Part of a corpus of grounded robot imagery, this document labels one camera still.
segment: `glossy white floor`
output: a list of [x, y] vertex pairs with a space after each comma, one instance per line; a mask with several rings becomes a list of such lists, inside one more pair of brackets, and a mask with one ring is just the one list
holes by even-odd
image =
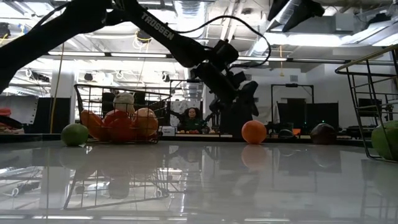
[[358, 147], [0, 146], [0, 223], [397, 222], [398, 164]]

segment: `metal frame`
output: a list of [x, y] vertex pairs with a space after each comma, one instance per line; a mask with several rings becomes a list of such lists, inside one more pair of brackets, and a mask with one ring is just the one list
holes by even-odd
[[313, 85], [299, 85], [299, 84], [272, 84], [271, 85], [271, 121], [274, 123], [274, 86], [284, 86], [286, 88], [297, 88], [299, 86], [304, 87], [310, 87], [311, 88], [311, 97], [312, 97], [312, 103], [315, 102], [314, 100], [314, 90], [313, 90]]
[[[379, 83], [379, 82], [384, 82], [384, 81], [388, 81], [388, 80], [393, 80], [396, 79], [398, 80], [398, 62], [397, 62], [397, 57], [398, 55], [396, 55], [397, 53], [397, 49], [398, 49], [398, 44], [392, 45], [390, 47], [387, 47], [383, 50], [380, 50], [376, 53], [370, 54], [368, 56], [362, 57], [360, 59], [354, 60], [352, 62], [346, 63], [345, 65], [342, 65], [338, 68], [336, 68], [335, 73], [340, 74], [340, 75], [347, 75], [348, 78], [348, 84], [349, 84], [349, 90], [351, 92], [351, 98], [353, 100], [353, 106], [354, 106], [354, 110], [355, 110], [355, 114], [356, 114], [356, 119], [358, 120], [358, 126], [359, 126], [359, 131], [361, 133], [361, 137], [364, 143], [364, 147], [365, 147], [365, 152], [366, 152], [366, 156], [370, 159], [374, 159], [374, 160], [378, 160], [378, 161], [387, 161], [387, 162], [396, 162], [398, 163], [398, 161], [390, 161], [390, 160], [386, 160], [380, 156], [373, 156], [370, 154], [369, 149], [366, 145], [366, 140], [364, 137], [364, 128], [362, 125], [362, 121], [361, 121], [361, 117], [359, 115], [359, 110], [360, 109], [366, 109], [366, 108], [376, 108], [376, 112], [375, 112], [375, 117], [379, 119], [379, 121], [381, 122], [381, 127], [383, 129], [384, 132], [384, 137], [386, 138], [386, 141], [388, 143], [389, 146], [389, 152], [390, 155], [392, 155], [391, 153], [391, 143], [390, 140], [387, 137], [386, 134], [386, 128], [384, 127], [384, 124], [382, 122], [382, 114], [383, 113], [387, 113], [387, 114], [394, 114], [393, 112], [383, 112], [381, 110], [381, 106], [387, 106], [387, 105], [395, 105], [398, 104], [398, 102], [394, 102], [394, 103], [389, 103], [388, 101], [388, 95], [395, 95], [398, 96], [398, 94], [394, 94], [394, 93], [377, 93], [374, 89], [374, 84], [375, 83]], [[395, 68], [396, 74], [395, 75], [391, 75], [391, 74], [380, 74], [380, 73], [372, 73], [371, 72], [371, 67], [370, 67], [370, 63], [369, 63], [369, 59], [383, 55], [385, 53], [390, 53], [392, 56], [392, 65]], [[360, 64], [365, 64], [367, 67], [368, 72], [364, 73], [364, 72], [351, 72], [349, 70], [349, 68], [353, 65], [360, 65]], [[359, 76], [367, 76], [368, 78], [368, 82], [362, 85], [356, 85], [355, 84], [355, 76], [359, 75]], [[383, 79], [377, 80], [377, 81], [373, 81], [373, 77], [385, 77]], [[356, 91], [357, 88], [362, 87], [362, 86], [368, 86], [369, 87], [369, 92], [361, 92], [361, 91]], [[358, 94], [369, 94], [370, 99], [374, 100], [374, 105], [371, 106], [362, 106], [360, 107], [358, 105]], [[382, 104], [378, 104], [377, 103], [377, 98], [376, 95], [384, 95], [385, 99], [386, 99], [386, 103], [382, 103]]]

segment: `ceiling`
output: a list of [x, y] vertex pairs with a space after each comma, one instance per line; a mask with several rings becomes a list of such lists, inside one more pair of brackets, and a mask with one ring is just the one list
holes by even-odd
[[[358, 20], [363, 20], [369, 18], [362, 16], [366, 15], [366, 13], [384, 8], [390, 11], [395, 10], [395, 6], [391, 5], [390, 0], [317, 0], [317, 2], [321, 3], [323, 8], [326, 9], [325, 15], [323, 17], [331, 17], [338, 11], [339, 14], [343, 13], [350, 15], [351, 17], [353, 17], [353, 13], [356, 13]], [[0, 1], [0, 22], [9, 23], [9, 29], [11, 31], [10, 39], [3, 39], [0, 45], [7, 44], [13, 41], [13, 38], [25, 34], [37, 23], [38, 20], [40, 20], [43, 15], [50, 12], [55, 6], [63, 3], [64, 2], [62, 1], [46, 0], [18, 0], [18, 2]], [[140, 3], [145, 4], [146, 6], [156, 6], [158, 1], [140, 1]], [[203, 15], [196, 16], [194, 18], [188, 16], [184, 17], [186, 16], [184, 13], [180, 13], [179, 16], [176, 16], [176, 13], [173, 10], [178, 11], [179, 9], [177, 8], [177, 1], [174, 3], [168, 0], [165, 1], [166, 6], [169, 6], [167, 9], [154, 10], [151, 7], [149, 8], [149, 11], [163, 22], [168, 22], [169, 27], [176, 30], [193, 29], [196, 27], [195, 23], [202, 23], [202, 19], [204, 21], [210, 20], [223, 14], [237, 16], [247, 22], [252, 28], [256, 30], [264, 30], [264, 26], [267, 25], [266, 16], [269, 12], [272, 1], [243, 0], [232, 2], [229, 0], [216, 0], [211, 2], [202, 2], [203, 4], [201, 3], [200, 7], [203, 6], [204, 8]], [[364, 27], [364, 24], [358, 22], [357, 20], [354, 22], [357, 25], [356, 28]], [[68, 40], [65, 42], [65, 51], [137, 52], [156, 54], [167, 54], [169, 52], [166, 47], [162, 46], [153, 39], [150, 40], [148, 44], [140, 43], [137, 39], [138, 31], [139, 29], [130, 22], [124, 22], [113, 27], [105, 27], [93, 33], [77, 35]], [[379, 50], [379, 47], [372, 47], [371, 45], [360, 45], [359, 47], [355, 46], [355, 50], [353, 50], [353, 46], [320, 47], [317, 45], [314, 47], [307, 46], [305, 44], [293, 45], [291, 41], [289, 43], [280, 43], [280, 33], [277, 34], [278, 36], [276, 36], [276, 38], [271, 38], [272, 36], [268, 35], [270, 34], [267, 33], [266, 37], [272, 44], [271, 57], [355, 59]], [[213, 47], [219, 39], [232, 39], [231, 44], [233, 47], [236, 48], [241, 55], [246, 55], [254, 46], [258, 37], [246, 26], [235, 21], [230, 21], [229, 19], [224, 19], [212, 22], [203, 29], [201, 36], [195, 38], [195, 40], [199, 41], [201, 44], [207, 45], [209, 47]], [[54, 50], [60, 51], [61, 47], [59, 46]], [[50, 65], [51, 61], [52, 60], [50, 59], [36, 60], [25, 68], [51, 78], [53, 70], [53, 66]], [[75, 61], [77, 67], [81, 69], [81, 82], [86, 82], [84, 81], [85, 73], [99, 71], [114, 75], [114, 82], [121, 86], [153, 85], [167, 87], [169, 84], [162, 81], [162, 74], [168, 74], [172, 79], [187, 78], [186, 71], [184, 73], [183, 67], [177, 62], [149, 62], [134, 60], [109, 61], [98, 60], [98, 58], [93, 58], [92, 60]], [[270, 62], [268, 67], [279, 68], [280, 63]], [[302, 68], [302, 71], [304, 72], [312, 68], [312, 66], [303, 63], [286, 63], [285, 67]], [[17, 75], [19, 77], [19, 82], [22, 82], [21, 79], [26, 79], [26, 77], [23, 75], [25, 72], [22, 71], [21, 74]], [[34, 83], [40, 85], [45, 84], [41, 81], [36, 81]]]

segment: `woman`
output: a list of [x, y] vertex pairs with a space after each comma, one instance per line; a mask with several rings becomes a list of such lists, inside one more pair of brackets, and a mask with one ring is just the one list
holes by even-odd
[[170, 114], [176, 116], [178, 120], [180, 120], [180, 123], [177, 126], [179, 131], [197, 130], [201, 133], [202, 129], [206, 127], [206, 123], [200, 118], [200, 110], [198, 108], [188, 108], [183, 114], [170, 110]]

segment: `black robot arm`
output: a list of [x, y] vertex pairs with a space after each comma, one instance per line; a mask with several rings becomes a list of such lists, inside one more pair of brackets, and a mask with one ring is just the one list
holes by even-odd
[[236, 86], [230, 76], [222, 73], [238, 58], [238, 52], [227, 41], [220, 40], [214, 48], [205, 48], [197, 41], [170, 29], [137, 1], [115, 2], [116, 9], [107, 13], [107, 8], [113, 7], [110, 0], [74, 0], [67, 3], [61, 16], [1, 47], [0, 93], [8, 86], [18, 69], [73, 36], [130, 21], [168, 48], [182, 66], [196, 66], [192, 73], [223, 103], [230, 104], [239, 98], [239, 86]]

